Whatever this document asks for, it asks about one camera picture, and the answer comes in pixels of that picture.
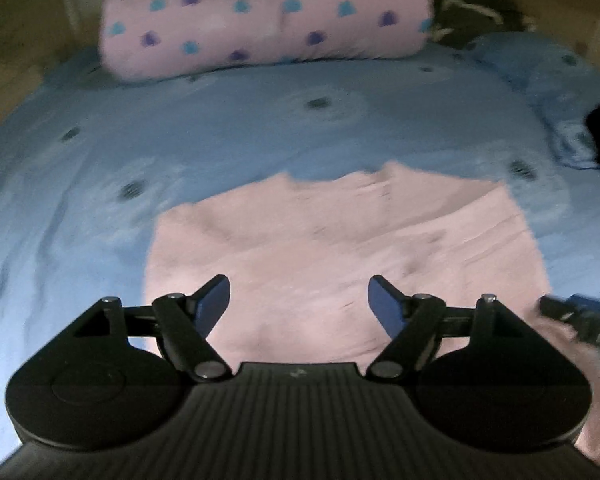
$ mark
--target screw head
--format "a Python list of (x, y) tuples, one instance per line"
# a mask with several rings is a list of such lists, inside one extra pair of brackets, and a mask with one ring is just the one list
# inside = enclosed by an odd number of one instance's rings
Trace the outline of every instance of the screw head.
[(226, 367), (218, 361), (204, 361), (198, 363), (194, 371), (203, 379), (217, 379), (226, 373)]
[(395, 379), (402, 375), (402, 366), (393, 361), (379, 361), (371, 365), (369, 371), (381, 379)]

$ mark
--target blue bedsheet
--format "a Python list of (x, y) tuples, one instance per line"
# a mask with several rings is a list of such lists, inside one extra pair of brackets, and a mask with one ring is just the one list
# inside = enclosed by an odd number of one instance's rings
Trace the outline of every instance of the blue bedsheet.
[[(485, 177), (490, 153), (521, 150), (512, 182), (555, 292), (600, 298), (600, 172), (555, 167), (546, 137), (521, 93), (437, 45), (138, 86), (84, 51), (0, 129), (0, 460), (18, 443), (10, 375), (99, 297), (142, 303), (156, 216), (280, 171), (334, 179), (393, 159)], [(534, 194), (547, 182), (560, 192)]]

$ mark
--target pink towel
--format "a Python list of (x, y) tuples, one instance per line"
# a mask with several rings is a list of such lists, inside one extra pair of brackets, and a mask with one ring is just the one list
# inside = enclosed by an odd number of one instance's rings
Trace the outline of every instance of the pink towel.
[[(551, 341), (534, 305), (550, 291), (534, 238), (502, 184), (413, 171), (295, 182), (279, 174), (160, 216), (146, 269), (146, 300), (192, 293), (215, 274), (232, 285), (208, 341), (236, 369), (244, 361), (357, 362), (388, 343), (366, 304), (382, 274), (405, 294), (472, 306), (493, 292)], [(445, 341), (441, 352), (460, 348)], [(600, 374), (594, 355), (558, 348), (596, 389), (578, 445), (600, 461)]]

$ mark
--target ribbed surface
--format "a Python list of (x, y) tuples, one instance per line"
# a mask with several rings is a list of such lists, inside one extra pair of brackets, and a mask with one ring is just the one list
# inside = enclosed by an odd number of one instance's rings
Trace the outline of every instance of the ribbed surface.
[(0, 479), (51, 478), (596, 480), (600, 470), (567, 446), (531, 456), (460, 446), (400, 388), (350, 365), (246, 365), (234, 380), (195, 388), (139, 444), (90, 455), (29, 445), (0, 468)]

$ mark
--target polka dot pillowcase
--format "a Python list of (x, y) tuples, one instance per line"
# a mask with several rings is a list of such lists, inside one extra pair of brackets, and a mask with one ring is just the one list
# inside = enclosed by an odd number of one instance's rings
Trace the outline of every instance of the polka dot pillowcase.
[(395, 58), (425, 44), (430, 0), (106, 0), (104, 65), (122, 80), (245, 64)]

